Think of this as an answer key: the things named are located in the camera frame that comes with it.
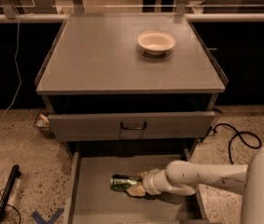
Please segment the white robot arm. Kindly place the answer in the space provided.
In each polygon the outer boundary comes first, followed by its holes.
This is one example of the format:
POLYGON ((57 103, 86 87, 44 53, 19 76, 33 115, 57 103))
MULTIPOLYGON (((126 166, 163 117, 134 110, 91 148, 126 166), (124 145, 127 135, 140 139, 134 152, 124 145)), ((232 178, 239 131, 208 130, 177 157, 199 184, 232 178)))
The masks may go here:
POLYGON ((141 173, 138 183, 127 192, 133 197, 163 192, 192 195, 196 184, 241 194, 240 224, 264 224, 264 147, 253 155, 248 164, 172 161, 164 169, 141 173))

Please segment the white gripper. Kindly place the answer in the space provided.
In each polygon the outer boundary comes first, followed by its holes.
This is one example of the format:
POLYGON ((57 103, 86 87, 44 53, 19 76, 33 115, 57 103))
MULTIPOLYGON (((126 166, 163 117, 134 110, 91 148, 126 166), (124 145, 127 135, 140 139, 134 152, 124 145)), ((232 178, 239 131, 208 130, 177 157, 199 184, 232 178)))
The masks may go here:
POLYGON ((129 187, 126 192, 132 197, 144 197, 146 193, 149 195, 160 195, 162 192, 166 192, 169 187, 164 170, 153 169, 144 171, 137 174, 137 177, 142 180, 143 186, 136 184, 129 187))

